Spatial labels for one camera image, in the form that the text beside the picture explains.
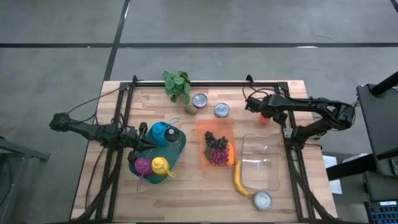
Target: yellow bottle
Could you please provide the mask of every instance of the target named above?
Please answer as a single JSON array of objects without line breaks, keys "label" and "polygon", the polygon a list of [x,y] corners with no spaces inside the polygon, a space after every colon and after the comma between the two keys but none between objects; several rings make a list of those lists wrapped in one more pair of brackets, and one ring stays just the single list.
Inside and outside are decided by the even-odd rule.
[{"label": "yellow bottle", "polygon": [[152,171],[154,171],[157,175],[169,175],[175,178],[175,174],[170,171],[170,165],[164,157],[156,157],[152,160],[152,164],[150,165]]}]

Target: green plate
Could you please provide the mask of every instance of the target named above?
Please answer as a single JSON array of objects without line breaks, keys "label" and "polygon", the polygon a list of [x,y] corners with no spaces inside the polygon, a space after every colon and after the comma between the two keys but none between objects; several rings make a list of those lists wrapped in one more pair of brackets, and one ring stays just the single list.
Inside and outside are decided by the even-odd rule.
[{"label": "green plate", "polygon": [[[161,123],[165,126],[171,126],[165,122],[161,122]],[[166,158],[167,162],[169,162],[169,164],[170,164],[170,170],[173,170],[174,165],[180,159],[181,152],[183,151],[183,149],[185,147],[185,143],[187,143],[187,137],[185,136],[185,133],[181,129],[180,129],[180,135],[181,135],[180,143],[178,144],[178,148],[174,147],[173,144],[168,144],[165,147],[158,146],[154,149],[146,150],[141,153],[137,152],[137,154],[136,154],[137,158],[146,157],[150,160],[153,160],[156,157],[164,157],[164,158]],[[152,128],[150,128],[150,130],[147,132],[146,137],[148,140],[150,140],[152,142],[156,142],[155,139],[152,137]],[[133,174],[135,174],[138,177],[141,176],[137,173],[136,169],[134,168],[134,164],[129,164],[129,168]],[[167,177],[168,177],[168,175],[161,176],[161,175],[157,175],[157,174],[152,174],[152,175],[148,175],[148,176],[144,177],[144,180],[146,180],[147,182],[149,182],[151,184],[160,184]]]}]

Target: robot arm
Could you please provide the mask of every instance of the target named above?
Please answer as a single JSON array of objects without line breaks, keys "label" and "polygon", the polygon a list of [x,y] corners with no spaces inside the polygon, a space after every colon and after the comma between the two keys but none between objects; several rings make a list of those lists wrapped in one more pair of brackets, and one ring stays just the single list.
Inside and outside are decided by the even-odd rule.
[{"label": "robot arm", "polygon": [[117,124],[86,124],[71,119],[66,113],[57,113],[50,123],[50,128],[54,131],[73,131],[88,140],[98,141],[105,147],[131,147],[139,152],[157,147],[156,144],[151,143],[145,137],[148,130],[145,122],[140,124],[139,134],[134,127],[124,133],[122,129],[118,128]]},{"label": "robot arm", "polygon": [[330,129],[339,131],[348,129],[354,119],[354,107],[325,98],[294,99],[282,95],[269,95],[258,100],[249,97],[245,109],[251,112],[260,112],[263,117],[273,118],[280,125],[283,125],[287,118],[287,113],[284,111],[309,111],[321,115],[322,119],[312,124],[292,129],[288,143],[293,149],[303,149],[305,141],[310,136],[323,135]]}]

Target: butcher block tabletop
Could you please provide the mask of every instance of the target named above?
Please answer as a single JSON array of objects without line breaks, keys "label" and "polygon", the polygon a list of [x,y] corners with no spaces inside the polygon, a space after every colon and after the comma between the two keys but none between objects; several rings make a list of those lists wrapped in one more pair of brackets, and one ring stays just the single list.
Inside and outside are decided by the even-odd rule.
[{"label": "butcher block tabletop", "polygon": [[[292,98],[306,98],[307,92],[302,80],[285,81],[289,85]],[[119,87],[120,82],[104,82],[101,94],[109,93]],[[245,88],[246,96],[253,92]],[[196,93],[204,93],[208,97],[206,108],[198,110],[195,116],[184,112],[185,105],[181,101],[172,103],[165,94],[164,87],[134,87],[132,105],[129,114],[129,126],[138,126],[146,122],[148,128],[159,121],[169,122],[172,118],[180,121],[174,124],[187,136],[187,144],[176,163],[173,172],[176,178],[168,177],[161,184],[143,182],[140,191],[136,191],[139,178],[129,170],[127,155],[131,151],[126,148],[119,178],[118,193],[114,209],[114,222],[296,222],[294,198],[291,189],[289,170],[285,149],[277,153],[277,176],[279,189],[268,191],[272,197],[272,208],[268,211],[257,210],[250,198],[241,195],[233,184],[233,168],[203,171],[198,156],[196,121],[199,119],[216,119],[214,108],[217,103],[226,103],[230,107],[229,118],[233,120],[233,133],[236,155],[241,157],[243,137],[247,133],[277,136],[283,144],[280,125],[272,120],[267,124],[259,124],[259,113],[245,110],[246,105],[242,87],[192,87],[191,97]],[[124,111],[126,96],[122,103]],[[99,124],[111,122],[114,116],[118,91],[100,98],[98,104]],[[295,112],[297,125],[313,122],[309,112]],[[85,210],[85,198],[88,182],[102,146],[90,141],[78,184],[71,218],[76,218]],[[326,210],[337,217],[336,208],[331,194],[321,150],[318,146],[307,145],[303,149],[303,158],[307,170],[311,191]],[[106,149],[102,153],[95,170],[88,204],[95,198],[101,185]],[[301,190],[300,199],[304,217],[307,216],[305,197]],[[104,200],[103,215],[108,211],[109,190]]]}]

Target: banana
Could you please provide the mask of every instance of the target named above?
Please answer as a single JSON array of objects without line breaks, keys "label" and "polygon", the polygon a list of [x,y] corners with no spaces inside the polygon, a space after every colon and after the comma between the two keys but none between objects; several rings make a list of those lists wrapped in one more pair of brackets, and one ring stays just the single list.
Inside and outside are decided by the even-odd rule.
[{"label": "banana", "polygon": [[238,160],[238,164],[236,164],[236,167],[234,170],[234,186],[239,193],[241,193],[245,196],[253,195],[254,194],[253,192],[246,190],[242,185],[241,169],[242,169],[242,160],[240,159],[240,160]]}]

